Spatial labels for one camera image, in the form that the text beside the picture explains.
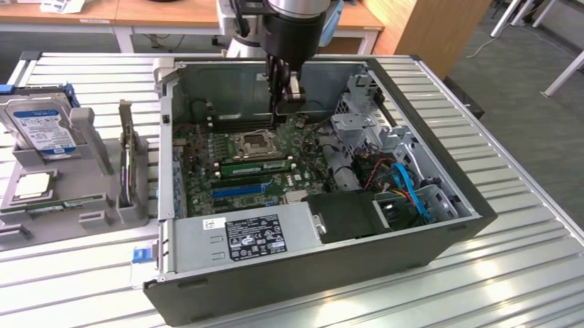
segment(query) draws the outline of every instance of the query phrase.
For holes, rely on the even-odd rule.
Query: green circuit board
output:
[[[329,165],[322,153],[302,151],[304,135],[315,124],[298,128],[296,120],[290,117],[274,131],[218,133],[196,124],[175,127],[188,217],[284,204],[290,191],[314,194],[334,189],[323,178]],[[246,144],[248,154],[242,152],[242,138],[256,142],[251,147]],[[254,146],[268,152],[254,153]],[[260,192],[218,197],[224,190],[247,186]]]

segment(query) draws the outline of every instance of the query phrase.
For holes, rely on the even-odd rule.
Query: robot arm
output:
[[[234,12],[231,24],[223,19],[227,6]],[[306,103],[299,83],[302,65],[317,53],[319,43],[327,44],[333,37],[342,1],[331,5],[330,0],[219,0],[218,11],[223,34],[228,34],[226,26],[232,26],[239,37],[255,36],[266,51],[268,107],[275,124],[278,114],[296,112]]]

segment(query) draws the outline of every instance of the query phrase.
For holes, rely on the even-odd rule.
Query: power supply label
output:
[[[287,251],[276,215],[226,222],[226,234],[234,261]]]
[[[75,151],[75,141],[69,130],[63,127],[59,111],[16,111],[14,119],[21,132],[27,134],[35,148],[45,154]]]

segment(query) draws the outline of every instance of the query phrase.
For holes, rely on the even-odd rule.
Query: slotted metal surface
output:
[[[27,84],[61,83],[65,79],[75,83],[81,105],[96,112],[96,126],[104,139],[119,136],[117,100],[135,102],[136,130],[149,136],[153,217],[159,105],[152,92],[152,60],[148,55],[91,57],[47,53]],[[425,268],[190,327],[581,325],[580,229],[425,65],[406,56],[378,60],[497,211],[498,219],[473,239],[454,244]],[[386,106],[397,121],[403,122],[390,103]],[[10,145],[10,136],[1,134],[2,191],[13,165]],[[0,253],[0,327],[164,327],[143,292],[129,285],[131,250],[152,240],[156,232],[156,222],[151,220],[133,230]]]

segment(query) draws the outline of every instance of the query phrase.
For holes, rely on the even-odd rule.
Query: blue latch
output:
[[[145,263],[153,260],[152,257],[152,247],[139,248],[133,250],[132,263]]]
[[[14,86],[12,84],[0,84],[0,94],[12,94]]]

